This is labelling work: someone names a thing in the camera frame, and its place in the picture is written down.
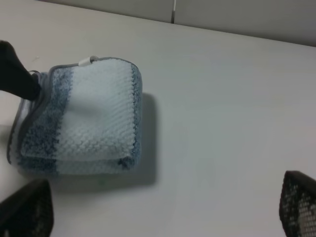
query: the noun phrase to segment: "fabric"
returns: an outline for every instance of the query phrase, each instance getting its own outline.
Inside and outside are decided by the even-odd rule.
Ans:
[[[120,59],[106,59],[85,67],[57,67],[48,78],[49,101],[26,129],[21,129],[21,123],[29,105],[22,105],[10,145],[12,164],[52,174],[132,169],[141,153],[138,68]]]

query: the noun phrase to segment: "towel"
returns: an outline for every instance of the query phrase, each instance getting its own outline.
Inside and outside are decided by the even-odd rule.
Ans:
[[[19,169],[44,174],[121,173],[141,155],[142,80],[127,61],[38,73],[42,95],[22,100],[8,145]]]

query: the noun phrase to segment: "black handle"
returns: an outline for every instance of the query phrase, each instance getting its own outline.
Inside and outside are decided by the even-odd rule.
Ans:
[[[13,46],[0,40],[0,90],[23,99],[35,100],[40,94],[40,85],[23,67]]]

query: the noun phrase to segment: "gray wall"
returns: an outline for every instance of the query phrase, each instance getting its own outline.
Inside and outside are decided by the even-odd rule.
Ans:
[[[44,0],[70,6],[171,22],[173,0]]]
[[[174,23],[316,46],[315,0],[177,0]]]

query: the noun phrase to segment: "black mesh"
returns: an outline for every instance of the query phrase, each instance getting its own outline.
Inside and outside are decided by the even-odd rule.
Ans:
[[[0,204],[0,236],[48,237],[53,227],[49,183],[35,180]]]
[[[287,237],[316,237],[316,181],[299,171],[287,171],[279,216]]]

